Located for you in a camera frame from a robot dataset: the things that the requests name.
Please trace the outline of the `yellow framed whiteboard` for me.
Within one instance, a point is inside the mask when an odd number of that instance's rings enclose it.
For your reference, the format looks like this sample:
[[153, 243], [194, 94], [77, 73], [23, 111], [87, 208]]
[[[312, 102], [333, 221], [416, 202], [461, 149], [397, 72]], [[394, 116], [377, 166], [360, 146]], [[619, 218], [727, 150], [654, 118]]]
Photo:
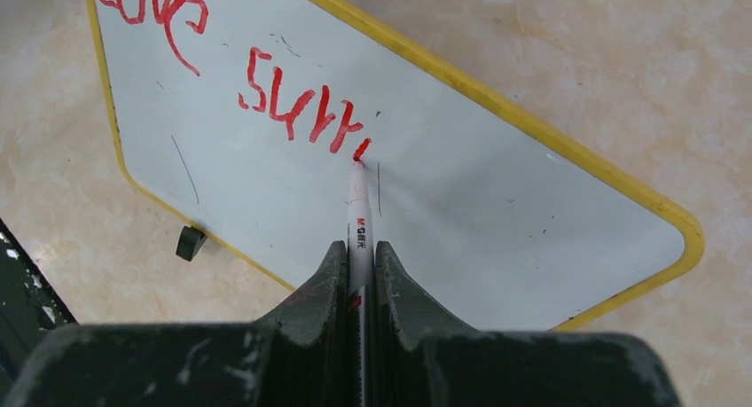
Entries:
[[484, 329], [572, 329], [687, 273], [682, 207], [345, 0], [86, 0], [118, 161], [295, 288], [377, 240]]

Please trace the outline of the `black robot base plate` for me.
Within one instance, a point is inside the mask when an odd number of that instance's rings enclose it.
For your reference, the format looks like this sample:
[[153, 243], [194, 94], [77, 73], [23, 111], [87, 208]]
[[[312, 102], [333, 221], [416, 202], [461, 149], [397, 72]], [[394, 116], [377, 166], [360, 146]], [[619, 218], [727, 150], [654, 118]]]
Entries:
[[47, 332], [76, 319], [5, 223], [1, 223], [1, 381], [14, 382]]

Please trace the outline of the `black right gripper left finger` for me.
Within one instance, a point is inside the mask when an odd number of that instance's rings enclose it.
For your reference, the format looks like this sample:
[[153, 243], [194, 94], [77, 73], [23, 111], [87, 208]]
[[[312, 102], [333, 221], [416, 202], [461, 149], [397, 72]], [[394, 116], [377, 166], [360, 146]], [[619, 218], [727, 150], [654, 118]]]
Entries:
[[8, 406], [345, 406], [346, 247], [252, 322], [67, 325], [24, 364]]

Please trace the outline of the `red white marker pen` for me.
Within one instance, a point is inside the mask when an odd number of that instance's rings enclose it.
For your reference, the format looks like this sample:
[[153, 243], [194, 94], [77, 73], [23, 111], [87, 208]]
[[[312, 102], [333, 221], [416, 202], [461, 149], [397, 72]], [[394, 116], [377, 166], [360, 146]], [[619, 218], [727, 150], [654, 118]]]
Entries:
[[373, 389], [374, 331], [372, 320], [372, 285], [374, 252], [372, 209], [364, 164], [353, 164], [348, 203], [348, 329], [351, 339], [353, 404], [374, 406]]

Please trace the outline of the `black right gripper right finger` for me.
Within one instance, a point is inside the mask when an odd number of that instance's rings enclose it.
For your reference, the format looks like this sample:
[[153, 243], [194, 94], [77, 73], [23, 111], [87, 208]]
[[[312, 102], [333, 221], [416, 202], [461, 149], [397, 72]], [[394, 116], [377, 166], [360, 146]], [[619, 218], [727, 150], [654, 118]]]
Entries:
[[626, 333], [495, 332], [463, 322], [376, 247], [387, 406], [678, 406], [661, 358]]

